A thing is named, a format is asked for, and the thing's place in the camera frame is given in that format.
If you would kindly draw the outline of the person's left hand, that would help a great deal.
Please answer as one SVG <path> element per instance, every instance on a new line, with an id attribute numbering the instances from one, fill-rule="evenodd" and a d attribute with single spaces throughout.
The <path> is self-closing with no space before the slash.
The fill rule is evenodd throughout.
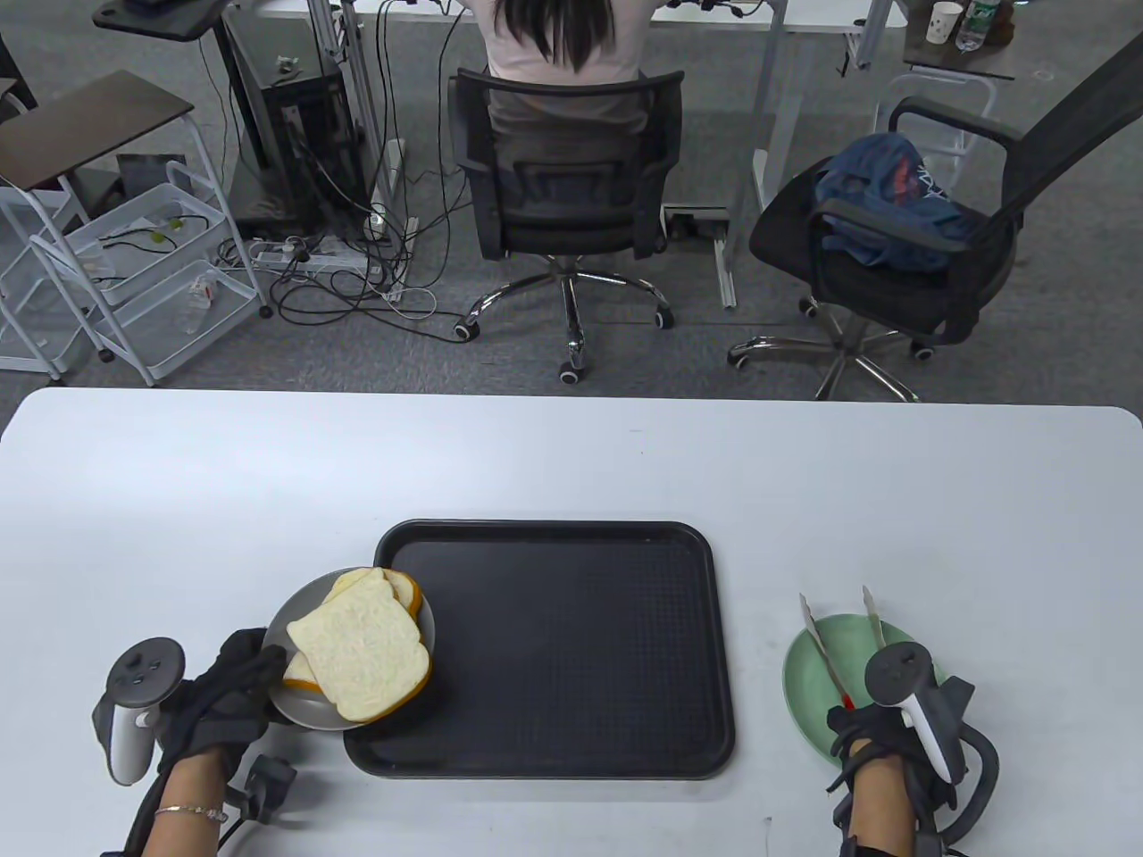
<path id="1" fill-rule="evenodd" d="M 269 692 L 282 680 L 289 654 L 265 644 L 267 628 L 240 628 L 221 644 L 211 668 L 183 680 L 163 703 L 158 742 L 159 774 L 186 759 L 221 752 L 229 782 L 254 742 L 272 722 Z"/>

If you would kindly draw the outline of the person's right hand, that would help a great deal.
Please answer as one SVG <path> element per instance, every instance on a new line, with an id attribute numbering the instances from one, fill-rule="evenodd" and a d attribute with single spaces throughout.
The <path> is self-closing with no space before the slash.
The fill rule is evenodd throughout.
<path id="1" fill-rule="evenodd" d="M 871 703 L 863 708 L 834 706 L 828 710 L 826 726 L 834 734 L 830 754 L 840 763 L 840 774 L 829 784 L 832 795 L 845 785 L 855 794 L 855 779 L 862 768 L 877 761 L 901 762 L 904 788 L 912 811 L 922 820 L 942 808 L 958 808 L 954 785 L 940 778 L 914 728 L 903 722 L 900 708 Z"/>

